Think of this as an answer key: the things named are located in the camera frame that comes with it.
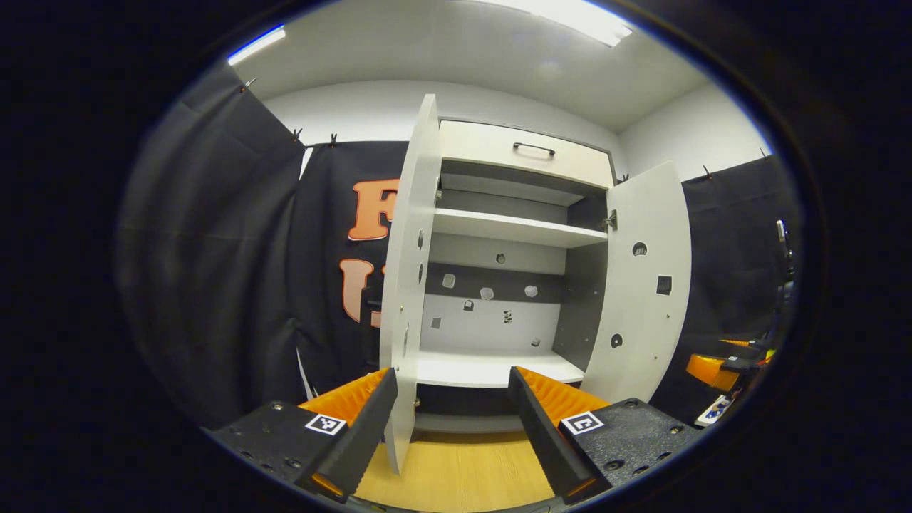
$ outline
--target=black curtain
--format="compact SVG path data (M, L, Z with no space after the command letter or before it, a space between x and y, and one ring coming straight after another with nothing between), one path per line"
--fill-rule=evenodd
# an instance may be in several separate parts
M343 286L349 279L357 289L368 285L382 290L389 219L394 213L382 215L371 209L359 213L359 201L388 200L399 186L390 183L391 189L365 191L366 197L360 198L358 184L397 181L408 148L407 141L319 144L297 185L288 241L290 304L304 372L317 393L363 376L366 359L375 356L364 351L358 321L346 313ZM375 227L382 226L382 234L353 239L349 230L359 215ZM373 270L363 278L345 277L340 268L345 260L369 264ZM379 329L371 330L371 336L375 350Z
M144 141L116 228L133 338L196 423L305 397L285 259L305 148L227 65Z
M803 211L775 156L681 185L690 221L690 296L678 347L650 403L693 423L721 392L687 373L690 355L751 356L719 339L747 340L770 328L784 266L776 221L785 222L799 265Z

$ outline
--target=open cabinet door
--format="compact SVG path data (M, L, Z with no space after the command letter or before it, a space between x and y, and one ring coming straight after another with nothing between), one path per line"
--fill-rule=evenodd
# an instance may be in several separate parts
M389 462L397 474L405 462L415 426L421 311L440 177L439 125L436 97L426 95L402 165L383 278L380 367L396 369L399 388L384 436Z
M648 401L678 346L690 293L690 222L678 172L662 163L607 191L605 301L580 388Z

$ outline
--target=door hinge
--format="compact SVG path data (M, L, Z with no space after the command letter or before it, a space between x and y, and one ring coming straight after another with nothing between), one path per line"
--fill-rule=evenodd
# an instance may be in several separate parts
M611 226L612 230L617 230L617 210L612 210L611 215L602 219L602 222L599 223L599 227L606 232L609 226Z

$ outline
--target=wooden floor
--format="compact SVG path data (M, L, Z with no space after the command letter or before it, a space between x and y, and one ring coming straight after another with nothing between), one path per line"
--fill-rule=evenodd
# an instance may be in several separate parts
M515 508L553 497L525 433L419 434L400 475L380 444L356 497L440 513Z

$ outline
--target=white shelf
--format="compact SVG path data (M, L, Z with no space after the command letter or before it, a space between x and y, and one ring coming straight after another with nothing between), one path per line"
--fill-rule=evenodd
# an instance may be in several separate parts
M583 372L552 351L539 354L503 352L418 352L418 383L470 388L506 388L514 365L563 383L580 382Z
M596 230L449 208L434 210L434 232L564 248L587 246L608 239L605 232Z

